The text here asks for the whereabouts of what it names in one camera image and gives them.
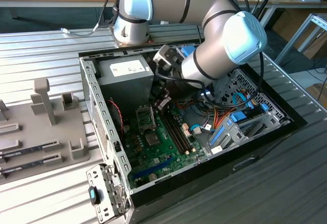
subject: robotic arm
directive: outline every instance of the robotic arm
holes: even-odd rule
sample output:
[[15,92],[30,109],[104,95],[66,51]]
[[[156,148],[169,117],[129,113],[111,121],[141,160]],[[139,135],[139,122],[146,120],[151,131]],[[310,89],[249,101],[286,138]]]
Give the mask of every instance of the robotic arm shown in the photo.
[[[183,60],[179,68],[168,64],[166,71],[173,77],[197,80],[205,86],[246,63],[267,43],[259,21],[248,12],[236,11],[228,0],[120,0],[119,8],[114,36],[128,45],[147,41],[148,20],[201,24],[205,41]],[[169,63],[167,51],[161,49],[154,60],[158,64],[162,60]],[[171,82],[166,90],[175,99],[201,88],[199,83]]]

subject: black latch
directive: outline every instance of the black latch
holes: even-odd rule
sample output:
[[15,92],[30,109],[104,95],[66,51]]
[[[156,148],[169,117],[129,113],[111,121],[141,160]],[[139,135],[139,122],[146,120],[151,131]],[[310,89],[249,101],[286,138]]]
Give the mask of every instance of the black latch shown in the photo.
[[89,187],[88,194],[90,195],[92,205],[98,205],[100,203],[100,198],[96,187]]

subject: cardboard box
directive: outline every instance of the cardboard box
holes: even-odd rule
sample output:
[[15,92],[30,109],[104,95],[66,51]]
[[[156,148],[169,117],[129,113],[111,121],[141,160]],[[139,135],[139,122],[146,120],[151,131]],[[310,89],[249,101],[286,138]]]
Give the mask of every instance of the cardboard box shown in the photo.
[[[308,93],[315,99],[318,99],[322,83],[316,83],[307,88]],[[327,108],[327,84],[323,87],[320,99],[320,104]]]
[[[279,19],[273,25],[272,29],[286,41],[290,41],[310,13],[327,13],[327,9],[288,8],[281,14]],[[311,24],[299,37],[298,41],[294,44],[294,47],[299,48],[316,26],[316,24]],[[327,32],[324,32],[320,36],[320,39],[323,39],[326,35]],[[320,41],[320,39],[316,40],[312,44],[313,47],[311,46],[309,50],[303,53],[309,59],[313,58],[313,56],[318,52],[321,46],[325,43],[325,40],[327,40],[327,37],[325,37],[325,40],[322,41]]]

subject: green motherboard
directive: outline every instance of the green motherboard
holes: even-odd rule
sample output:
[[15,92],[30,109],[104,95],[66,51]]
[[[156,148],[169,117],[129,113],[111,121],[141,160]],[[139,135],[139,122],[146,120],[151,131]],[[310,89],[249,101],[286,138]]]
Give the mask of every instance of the green motherboard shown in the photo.
[[[142,121],[147,121],[145,116],[142,114]],[[132,118],[124,134],[123,146],[132,166],[128,176],[132,189],[206,158],[200,143],[182,133],[184,120],[177,108],[165,114],[154,112],[154,121],[156,129],[141,134],[137,118]]]

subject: white label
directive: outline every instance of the white label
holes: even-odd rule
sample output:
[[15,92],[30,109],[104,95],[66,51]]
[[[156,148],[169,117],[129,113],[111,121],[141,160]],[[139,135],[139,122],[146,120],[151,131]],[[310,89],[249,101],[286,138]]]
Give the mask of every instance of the white label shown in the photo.
[[206,130],[210,130],[210,129],[211,129],[211,124],[207,124],[207,125],[204,127],[204,129],[206,129]]
[[10,172],[13,172],[13,171],[17,171],[17,170],[21,170],[21,169],[22,169],[21,167],[14,168],[14,169],[8,169],[6,171],[3,171],[3,173],[7,174],[7,173],[10,173]]
[[110,69],[114,77],[124,76],[138,72],[145,72],[145,69],[139,60],[111,64]]
[[221,146],[216,146],[215,148],[211,149],[211,152],[213,154],[216,154],[216,153],[218,153],[218,152],[220,152],[222,150],[223,150],[223,148],[221,148]]
[[5,158],[10,158],[11,156],[16,156],[16,155],[21,155],[21,152],[15,152],[15,153],[12,153],[12,154],[8,154],[8,155],[5,155]]

